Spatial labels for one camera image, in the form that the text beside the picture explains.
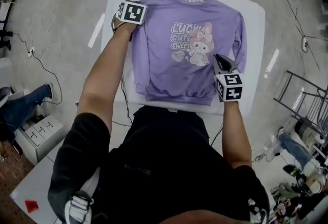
cartoon bunny print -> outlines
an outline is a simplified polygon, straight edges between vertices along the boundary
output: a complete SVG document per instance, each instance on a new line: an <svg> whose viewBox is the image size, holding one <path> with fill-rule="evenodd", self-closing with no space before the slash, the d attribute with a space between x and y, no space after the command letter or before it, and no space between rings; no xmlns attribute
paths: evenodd
<svg viewBox="0 0 328 224"><path fill-rule="evenodd" d="M212 24L207 22L204 25L204 32L199 29L194 29L189 33L191 38L189 52L191 64L197 66L206 66L210 63L207 54L214 50L214 43L212 37Z"/></svg>

black t-shirt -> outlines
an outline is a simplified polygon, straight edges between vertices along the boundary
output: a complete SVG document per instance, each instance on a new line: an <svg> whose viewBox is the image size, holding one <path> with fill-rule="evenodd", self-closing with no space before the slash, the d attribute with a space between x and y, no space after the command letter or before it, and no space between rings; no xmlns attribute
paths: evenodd
<svg viewBox="0 0 328 224"><path fill-rule="evenodd" d="M187 123L188 115L159 117L136 116L124 143L110 153L110 135L100 118L75 119L58 152L48 194L62 221L66 202L100 166L93 223L159 223L199 209L267 222L268 197L252 168L233 169L209 145L204 126Z"/></svg>

power strip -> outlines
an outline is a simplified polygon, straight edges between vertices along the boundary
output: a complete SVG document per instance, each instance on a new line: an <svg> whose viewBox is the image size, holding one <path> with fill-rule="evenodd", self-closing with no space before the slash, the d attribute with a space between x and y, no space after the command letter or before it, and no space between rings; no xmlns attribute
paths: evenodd
<svg viewBox="0 0 328 224"><path fill-rule="evenodd" d="M306 40L305 37L302 38L302 50L304 51L304 53L307 53L309 50L308 40Z"/></svg>
<svg viewBox="0 0 328 224"><path fill-rule="evenodd" d="M35 53L34 46L32 46L31 50L28 52L28 57L30 58Z"/></svg>

blue jeans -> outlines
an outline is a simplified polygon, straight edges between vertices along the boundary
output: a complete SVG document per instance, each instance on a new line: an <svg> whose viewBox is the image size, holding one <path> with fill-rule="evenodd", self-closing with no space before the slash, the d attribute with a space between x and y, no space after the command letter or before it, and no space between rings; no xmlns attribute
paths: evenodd
<svg viewBox="0 0 328 224"><path fill-rule="evenodd" d="M281 147L286 149L301 164L302 170L305 165L313 158L312 155L298 142L292 140L291 135L283 133L279 137Z"/></svg>
<svg viewBox="0 0 328 224"><path fill-rule="evenodd" d="M322 118L319 120L319 123L324 131L326 131L328 127L328 118L324 121Z"/></svg>
<svg viewBox="0 0 328 224"><path fill-rule="evenodd" d="M18 129L32 114L38 104L41 104L45 97L51 96L51 90L47 85L35 89L32 93L15 100L7 101L0 108L0 116L3 117L11 132Z"/></svg>

black and white marker cube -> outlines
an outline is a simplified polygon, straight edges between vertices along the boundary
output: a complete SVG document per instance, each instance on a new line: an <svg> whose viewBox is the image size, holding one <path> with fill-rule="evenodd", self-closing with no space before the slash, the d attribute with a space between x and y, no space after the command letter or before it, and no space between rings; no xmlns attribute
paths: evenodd
<svg viewBox="0 0 328 224"><path fill-rule="evenodd" d="M242 74L218 74L215 89L223 102L239 101L242 94Z"/></svg>
<svg viewBox="0 0 328 224"><path fill-rule="evenodd" d="M125 1L119 5L116 17L127 23L141 25L145 20L147 5Z"/></svg>

